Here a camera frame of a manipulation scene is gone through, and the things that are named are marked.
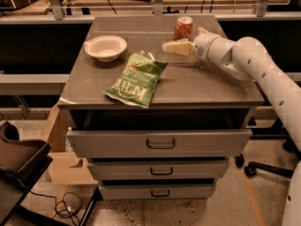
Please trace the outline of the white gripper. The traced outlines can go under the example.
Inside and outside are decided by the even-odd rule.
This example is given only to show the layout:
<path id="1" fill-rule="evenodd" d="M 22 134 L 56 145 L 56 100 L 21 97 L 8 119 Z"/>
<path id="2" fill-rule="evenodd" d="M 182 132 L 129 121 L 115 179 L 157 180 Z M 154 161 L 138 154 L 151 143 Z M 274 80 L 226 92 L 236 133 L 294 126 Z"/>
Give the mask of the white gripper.
<path id="1" fill-rule="evenodd" d="M 203 27 L 198 27 L 198 35 L 193 43 L 189 40 L 173 40 L 162 45 L 164 52 L 190 56 L 193 54 L 202 61 L 230 62 L 231 50 L 234 41 L 222 38 L 220 35 L 209 32 Z"/>

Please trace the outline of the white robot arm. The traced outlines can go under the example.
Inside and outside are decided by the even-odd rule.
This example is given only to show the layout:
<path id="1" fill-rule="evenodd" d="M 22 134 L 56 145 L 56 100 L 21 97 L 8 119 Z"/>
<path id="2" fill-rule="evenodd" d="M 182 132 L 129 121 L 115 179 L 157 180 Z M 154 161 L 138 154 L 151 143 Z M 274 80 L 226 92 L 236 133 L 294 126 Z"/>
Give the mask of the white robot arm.
<path id="1" fill-rule="evenodd" d="M 165 42 L 162 49 L 210 61 L 239 80 L 255 80 L 301 152 L 301 88 L 276 65 L 260 41 L 252 37 L 233 41 L 200 27 L 192 41 Z"/>

